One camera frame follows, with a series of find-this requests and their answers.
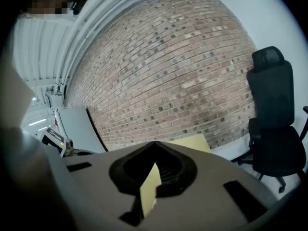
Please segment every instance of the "ceiling light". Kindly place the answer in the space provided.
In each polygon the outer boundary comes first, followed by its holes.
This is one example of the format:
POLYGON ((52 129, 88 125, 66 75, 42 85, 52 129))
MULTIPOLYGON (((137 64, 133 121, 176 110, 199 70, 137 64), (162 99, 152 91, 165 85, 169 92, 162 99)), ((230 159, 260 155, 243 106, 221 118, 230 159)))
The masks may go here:
POLYGON ((41 128, 41 129, 39 129, 39 131, 41 131, 41 130, 43 130, 43 129, 46 129, 46 128, 48 128, 48 127, 41 128))
POLYGON ((33 122, 33 123, 29 124, 29 126, 35 125, 35 124, 43 122, 43 121, 47 121, 47 119, 42 119, 40 121, 33 122))

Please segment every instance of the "chair armrest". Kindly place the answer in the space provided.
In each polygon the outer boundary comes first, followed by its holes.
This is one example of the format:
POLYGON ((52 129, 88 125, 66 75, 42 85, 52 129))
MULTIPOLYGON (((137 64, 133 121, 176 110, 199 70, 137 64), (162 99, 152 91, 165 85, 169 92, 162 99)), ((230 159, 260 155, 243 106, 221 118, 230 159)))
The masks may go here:
POLYGON ((249 135, 253 140, 261 139, 261 131, 256 118, 252 118, 248 123, 249 135))
MULTIPOLYGON (((308 114, 308 106, 305 106, 305 107, 303 108, 303 110, 308 114)), ((306 134, 307 134, 307 131, 308 131, 308 119, 307 119, 306 124, 305 124, 305 126, 304 126, 304 128, 303 128, 302 133, 300 134, 300 139, 301 139, 301 140, 304 139, 304 137, 305 137, 306 134)))

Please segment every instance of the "white ceiling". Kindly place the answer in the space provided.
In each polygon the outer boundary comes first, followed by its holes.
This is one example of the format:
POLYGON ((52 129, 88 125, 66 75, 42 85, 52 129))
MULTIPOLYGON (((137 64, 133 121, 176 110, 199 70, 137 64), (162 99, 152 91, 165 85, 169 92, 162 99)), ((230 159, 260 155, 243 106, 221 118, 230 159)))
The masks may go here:
POLYGON ((69 11, 17 20, 12 33, 14 66, 36 96, 22 128, 36 134, 40 128, 54 125, 53 111, 63 106, 64 86, 69 85, 83 54, 115 16, 137 1, 88 0, 79 16, 69 11), (45 118, 46 122, 29 126, 45 118))

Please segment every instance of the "brick wall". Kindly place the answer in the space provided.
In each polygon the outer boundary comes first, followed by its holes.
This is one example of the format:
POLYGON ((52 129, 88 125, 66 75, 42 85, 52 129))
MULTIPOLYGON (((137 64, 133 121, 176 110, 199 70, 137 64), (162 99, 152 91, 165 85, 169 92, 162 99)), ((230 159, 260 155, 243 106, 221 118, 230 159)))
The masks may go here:
POLYGON ((109 150, 202 133, 211 148, 247 133, 256 49, 219 0, 144 0, 83 58, 68 106, 88 107, 109 150))

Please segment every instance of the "black slot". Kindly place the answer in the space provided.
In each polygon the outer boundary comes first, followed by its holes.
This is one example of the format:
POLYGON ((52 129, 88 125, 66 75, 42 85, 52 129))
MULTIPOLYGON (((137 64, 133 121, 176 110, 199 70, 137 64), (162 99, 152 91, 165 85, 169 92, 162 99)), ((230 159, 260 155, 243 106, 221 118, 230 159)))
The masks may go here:
POLYGON ((86 155, 93 155, 94 153, 91 152, 78 152, 77 155, 78 156, 86 156, 86 155))
POLYGON ((238 181, 230 181, 223 186, 249 222, 262 216, 267 211, 267 209, 238 181))
POLYGON ((69 172, 74 172, 74 171, 81 170, 81 169, 84 169, 84 168, 88 168, 88 167, 91 167, 91 166, 92 166, 91 163, 81 163, 81 164, 75 164, 75 165, 67 166, 67 169, 68 169, 69 172))

